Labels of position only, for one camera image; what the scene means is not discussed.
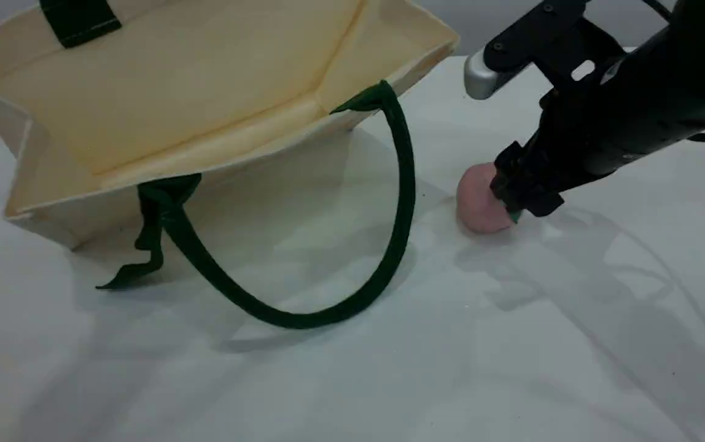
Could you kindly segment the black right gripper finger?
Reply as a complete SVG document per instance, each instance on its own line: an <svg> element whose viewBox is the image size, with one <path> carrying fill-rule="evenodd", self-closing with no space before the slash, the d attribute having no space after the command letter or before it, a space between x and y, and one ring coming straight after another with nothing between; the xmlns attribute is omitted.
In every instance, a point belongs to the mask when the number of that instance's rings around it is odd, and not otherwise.
<svg viewBox="0 0 705 442"><path fill-rule="evenodd" d="M499 201L513 218L527 211L535 217L545 217L564 203L560 195L565 180L556 176L513 174L499 176Z"/></svg>
<svg viewBox="0 0 705 442"><path fill-rule="evenodd" d="M495 159L495 177L492 188L519 188L527 184L522 163L528 154L526 147L519 142L512 142Z"/></svg>

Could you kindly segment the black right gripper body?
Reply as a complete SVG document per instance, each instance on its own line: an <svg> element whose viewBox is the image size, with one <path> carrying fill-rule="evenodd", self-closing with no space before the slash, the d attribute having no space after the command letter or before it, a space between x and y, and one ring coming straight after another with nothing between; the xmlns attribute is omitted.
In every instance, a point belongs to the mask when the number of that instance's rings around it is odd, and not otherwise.
<svg viewBox="0 0 705 442"><path fill-rule="evenodd" d="M655 151L655 65L608 58L575 80L569 67L538 62L552 89L535 134L515 155L515 195L557 198Z"/></svg>

